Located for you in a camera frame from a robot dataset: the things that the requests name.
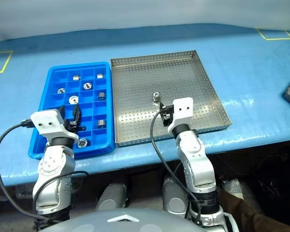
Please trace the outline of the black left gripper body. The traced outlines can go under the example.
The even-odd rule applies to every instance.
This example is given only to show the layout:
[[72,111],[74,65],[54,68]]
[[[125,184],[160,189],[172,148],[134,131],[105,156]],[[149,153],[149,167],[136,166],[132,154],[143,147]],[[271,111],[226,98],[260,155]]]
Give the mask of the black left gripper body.
[[68,119],[64,119],[64,128],[72,133],[78,133],[80,131],[85,131],[85,126],[79,126],[76,121],[69,121]]

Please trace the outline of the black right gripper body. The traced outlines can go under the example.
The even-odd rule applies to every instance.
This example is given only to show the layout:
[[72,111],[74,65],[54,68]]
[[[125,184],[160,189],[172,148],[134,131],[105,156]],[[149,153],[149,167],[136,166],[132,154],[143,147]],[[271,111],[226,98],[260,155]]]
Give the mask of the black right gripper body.
[[160,111],[160,117],[162,119],[164,127],[168,127],[172,123],[173,114],[174,114],[173,105],[165,106],[165,110],[163,112]]

